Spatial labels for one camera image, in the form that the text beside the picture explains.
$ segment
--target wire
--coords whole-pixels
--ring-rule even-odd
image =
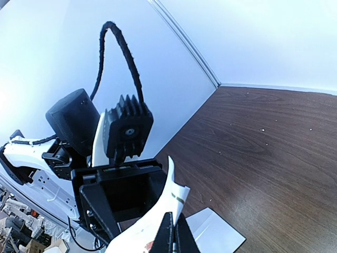
[[[38,141],[33,141],[33,142],[29,142],[29,141],[12,141],[12,143],[14,144],[25,144],[25,145],[39,145],[39,144],[43,144],[43,143],[46,143],[48,141],[51,141],[53,139],[56,139],[57,138],[57,135],[52,135],[50,137],[47,137],[47,138],[44,138],[44,139],[41,139],[41,140],[38,140]]]
[[[86,249],[84,247],[82,247],[77,241],[76,239],[74,238],[74,235],[73,235],[73,232],[72,232],[72,229],[74,229],[71,224],[70,224],[70,218],[68,217],[68,225],[69,225],[69,231],[70,231],[70,235],[72,236],[74,242],[76,243],[77,246],[79,246],[81,249],[85,250],[85,251],[89,251],[89,252],[94,252],[94,251],[97,251],[97,250],[101,250],[104,248],[104,244],[102,244],[99,248],[97,249]]]
[[[97,79],[96,79],[96,84],[94,86],[93,92],[90,95],[90,99],[91,100],[94,99],[94,97],[97,93],[98,87],[100,85],[101,79],[102,79],[103,65],[104,65],[104,47],[105,47],[104,39],[105,39],[105,34],[106,34],[108,29],[110,29],[116,37],[118,45],[120,46],[120,48],[123,52],[123,55],[124,55],[125,60],[127,62],[127,66],[128,66],[128,68],[131,72],[133,82],[136,86],[137,93],[138,93],[138,100],[139,100],[140,103],[143,103],[144,102],[144,96],[143,96],[142,84],[141,84],[141,80],[139,78],[139,73],[138,73],[137,67],[136,67],[135,62],[133,60],[131,52],[128,49],[128,46],[127,46],[127,43],[124,39],[122,31],[116,26],[115,23],[113,23],[111,21],[106,22],[101,29],[101,34],[100,34],[100,63],[99,63],[99,67],[98,67],[98,75],[97,75]]]

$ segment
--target white sheet on floor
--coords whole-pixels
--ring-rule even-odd
[[[210,208],[186,220],[201,253],[233,253],[246,240]]]

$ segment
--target black bracket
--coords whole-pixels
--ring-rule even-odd
[[[80,225],[108,245],[118,223],[146,214],[158,201],[166,173],[156,160],[72,171]]]
[[[35,172],[36,169],[24,166],[14,167],[4,155],[6,145],[0,148],[0,164],[4,167],[7,174],[21,186],[23,186],[25,183],[32,183],[33,179],[30,178],[30,175],[32,172]]]

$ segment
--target box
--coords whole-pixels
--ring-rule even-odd
[[[46,246],[44,246],[44,245],[40,244],[39,242],[32,239],[28,243],[26,248],[28,249],[27,253],[42,253],[42,252],[44,252]]]

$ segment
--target wall trim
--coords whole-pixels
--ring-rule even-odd
[[[302,87],[291,87],[291,86],[257,85],[257,84],[243,84],[243,83],[222,83],[221,86],[273,89],[273,90],[287,90],[287,91],[302,91],[302,92],[318,92],[318,93],[326,93],[326,94],[331,94],[331,95],[337,96],[337,91],[324,90],[324,89],[302,88]]]
[[[169,11],[159,0],[147,0],[147,1],[152,5],[152,7],[157,11],[159,16],[164,20],[164,22],[171,28],[174,34],[183,43],[183,45],[190,52],[192,57],[196,60],[199,67],[202,69],[202,71],[206,74],[211,83],[217,89],[221,85],[221,82],[219,81],[219,79],[217,78],[217,76],[215,75],[215,73],[205,60],[205,58],[193,44],[191,39],[178,24],[178,22],[174,19],[174,17],[169,13]]]

